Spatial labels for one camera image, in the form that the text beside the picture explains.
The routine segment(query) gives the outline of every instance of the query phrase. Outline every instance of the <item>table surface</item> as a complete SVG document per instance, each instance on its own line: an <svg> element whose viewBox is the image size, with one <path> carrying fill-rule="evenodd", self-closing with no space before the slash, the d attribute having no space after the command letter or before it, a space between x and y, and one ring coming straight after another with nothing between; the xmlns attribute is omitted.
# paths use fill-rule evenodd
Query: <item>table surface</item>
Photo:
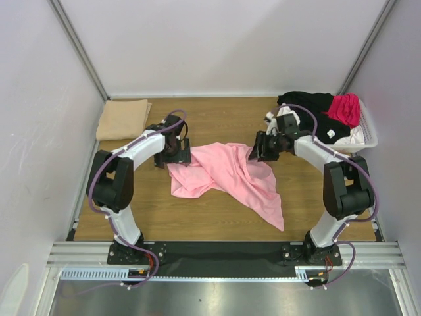
<svg viewBox="0 0 421 316"><path fill-rule="evenodd" d="M276 106L273 97L150 99L147 125L160 122L174 109L187 111L191 146L214 142L253 146L258 130L265 130L265 114ZM100 149L113 150L129 140L104 141ZM168 170L153 159L135 173L132 211L147 240L303 240L321 217L322 175L305 160L282 153L269 165L282 199L285 230L274 228L229 194L210 190L198 199L171 196ZM85 199L75 240L111 240L108 221L89 209ZM342 240L375 240L371 222L353 223Z"/></svg>

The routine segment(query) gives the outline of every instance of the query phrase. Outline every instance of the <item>white vent strip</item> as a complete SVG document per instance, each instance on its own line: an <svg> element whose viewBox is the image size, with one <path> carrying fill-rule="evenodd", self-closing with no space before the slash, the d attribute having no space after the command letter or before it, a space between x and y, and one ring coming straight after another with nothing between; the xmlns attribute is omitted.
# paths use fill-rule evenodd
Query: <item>white vent strip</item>
<svg viewBox="0 0 421 316"><path fill-rule="evenodd" d="M104 268L65 268L61 273L61 280L95 280L95 281L138 281L143 277L129 278L129 269ZM295 269L295 277L285 278L191 278L175 276L156 276L151 280L167 282L307 282L304 269Z"/></svg>

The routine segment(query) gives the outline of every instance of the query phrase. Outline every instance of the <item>black cloth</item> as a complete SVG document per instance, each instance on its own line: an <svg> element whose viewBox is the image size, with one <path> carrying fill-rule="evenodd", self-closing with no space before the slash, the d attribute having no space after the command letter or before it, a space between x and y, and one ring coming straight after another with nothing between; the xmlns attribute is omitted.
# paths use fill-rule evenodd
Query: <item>black cloth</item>
<svg viewBox="0 0 421 316"><path fill-rule="evenodd" d="M324 112L327 112L332 104L334 97L330 93L307 93L302 91L292 91L280 95L278 104L297 104L305 107L313 113L317 119L317 138L325 144L334 144L338 139L347 137L351 133L349 126L342 124L338 120L328 117ZM293 108L300 118L300 130L313 131L314 122L312 117L304 110ZM335 135L330 137L328 132L333 130Z"/></svg>

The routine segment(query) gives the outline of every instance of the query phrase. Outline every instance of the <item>clothing tag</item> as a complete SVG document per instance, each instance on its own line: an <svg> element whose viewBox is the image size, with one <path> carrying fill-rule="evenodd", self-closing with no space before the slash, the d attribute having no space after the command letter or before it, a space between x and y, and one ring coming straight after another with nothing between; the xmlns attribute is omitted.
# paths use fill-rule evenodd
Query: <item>clothing tag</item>
<svg viewBox="0 0 421 316"><path fill-rule="evenodd" d="M329 139L332 138L332 137L334 137L336 135L333 130L329 130L329 132L327 134L329 136Z"/></svg>

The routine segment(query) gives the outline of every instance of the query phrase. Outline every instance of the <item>white wall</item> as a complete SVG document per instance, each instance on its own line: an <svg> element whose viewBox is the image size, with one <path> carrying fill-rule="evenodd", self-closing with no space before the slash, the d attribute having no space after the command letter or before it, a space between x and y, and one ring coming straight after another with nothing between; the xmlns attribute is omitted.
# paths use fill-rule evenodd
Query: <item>white wall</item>
<svg viewBox="0 0 421 316"><path fill-rule="evenodd" d="M66 236L103 102L46 0L2 1L0 43L0 293L28 263L27 316Z"/></svg>
<svg viewBox="0 0 421 316"><path fill-rule="evenodd" d="M122 95L336 93L385 0L62 0Z"/></svg>
<svg viewBox="0 0 421 316"><path fill-rule="evenodd" d="M385 237L398 240L421 297L421 2L400 1L350 92L362 97L379 145L363 155L380 190Z"/></svg>

